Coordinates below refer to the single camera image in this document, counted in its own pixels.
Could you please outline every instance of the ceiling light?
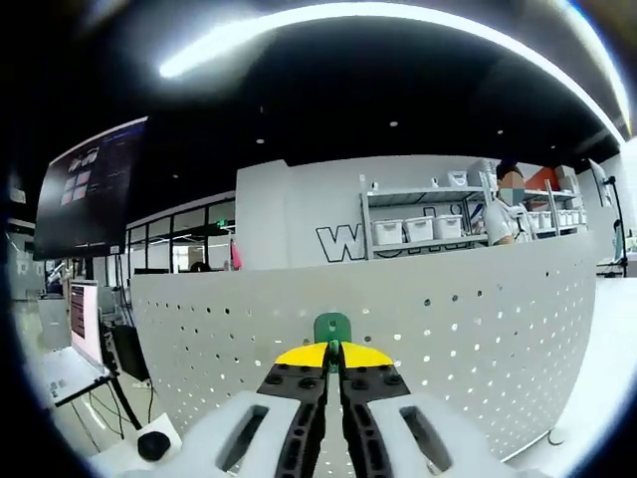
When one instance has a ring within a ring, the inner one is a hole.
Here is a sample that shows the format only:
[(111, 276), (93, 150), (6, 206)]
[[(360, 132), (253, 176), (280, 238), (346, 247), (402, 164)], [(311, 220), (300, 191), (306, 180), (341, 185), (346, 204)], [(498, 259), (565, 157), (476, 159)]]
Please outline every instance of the ceiling light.
[(212, 29), (208, 35), (183, 49), (165, 62), (159, 69), (159, 73), (165, 78), (178, 77), (198, 65), (230, 52), (233, 48), (245, 44), (259, 35), (288, 25), (329, 18), (364, 16), (402, 18), (433, 23), (476, 35), (501, 45), (527, 59), (569, 88), (608, 128), (618, 144), (621, 145), (625, 142), (619, 129), (595, 100), (569, 75), (538, 52), (510, 36), (478, 22), (450, 13), (412, 5), (380, 2), (328, 3), (230, 23)]

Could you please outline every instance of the screen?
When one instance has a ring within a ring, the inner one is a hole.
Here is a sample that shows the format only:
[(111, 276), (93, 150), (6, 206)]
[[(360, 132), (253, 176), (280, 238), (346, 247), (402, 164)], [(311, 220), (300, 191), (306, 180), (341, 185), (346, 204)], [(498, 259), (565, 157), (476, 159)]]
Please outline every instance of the screen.
[(144, 122), (91, 138), (49, 164), (38, 202), (36, 260), (123, 251), (130, 172)]
[(97, 285), (71, 284), (71, 344), (85, 356), (104, 364)]

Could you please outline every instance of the white perforated wall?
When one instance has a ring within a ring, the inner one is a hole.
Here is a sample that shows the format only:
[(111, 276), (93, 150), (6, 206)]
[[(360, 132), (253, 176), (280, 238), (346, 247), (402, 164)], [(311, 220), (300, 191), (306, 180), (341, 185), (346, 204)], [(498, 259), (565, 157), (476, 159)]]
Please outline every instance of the white perforated wall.
[[(256, 389), (278, 355), (313, 339), (315, 317), (339, 311), (355, 342), (393, 357), (412, 393), (449, 401), (505, 458), (555, 424), (577, 378), (595, 295), (590, 247), (581, 233), (305, 269), (138, 276), (132, 292), (180, 433)], [(348, 476), (337, 387), (330, 393), (316, 476)]]

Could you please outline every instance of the man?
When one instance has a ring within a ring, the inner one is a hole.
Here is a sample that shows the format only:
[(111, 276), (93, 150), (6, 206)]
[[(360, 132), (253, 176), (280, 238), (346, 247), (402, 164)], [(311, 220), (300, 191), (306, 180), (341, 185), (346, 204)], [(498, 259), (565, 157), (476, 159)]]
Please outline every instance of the man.
[(490, 246), (533, 240), (529, 213), (522, 205), (525, 179), (514, 162), (502, 161), (496, 168), (498, 194), (485, 212)]

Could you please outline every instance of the black ceiling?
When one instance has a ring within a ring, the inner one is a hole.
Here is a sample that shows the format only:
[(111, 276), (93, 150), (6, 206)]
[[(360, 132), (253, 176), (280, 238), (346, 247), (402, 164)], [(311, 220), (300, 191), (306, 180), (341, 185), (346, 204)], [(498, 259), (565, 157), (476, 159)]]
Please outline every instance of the black ceiling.
[[(259, 3), (282, 10), (301, 2)], [(512, 29), (521, 3), (483, 1), (481, 12)], [(238, 168), (281, 158), (465, 154), (579, 165), (617, 151), (608, 136), (575, 152), (600, 122), (537, 67), (477, 37), (406, 20), (287, 27), (179, 79), (159, 78), (161, 59), (211, 23), (205, 4), (135, 2), (82, 40), (54, 43), (46, 63), (22, 67), (30, 75), (13, 99), (12, 151), (30, 199), (24, 214), (34, 215), (50, 160), (146, 115), (131, 219), (232, 190)], [(616, 119), (605, 88), (591, 93)]]

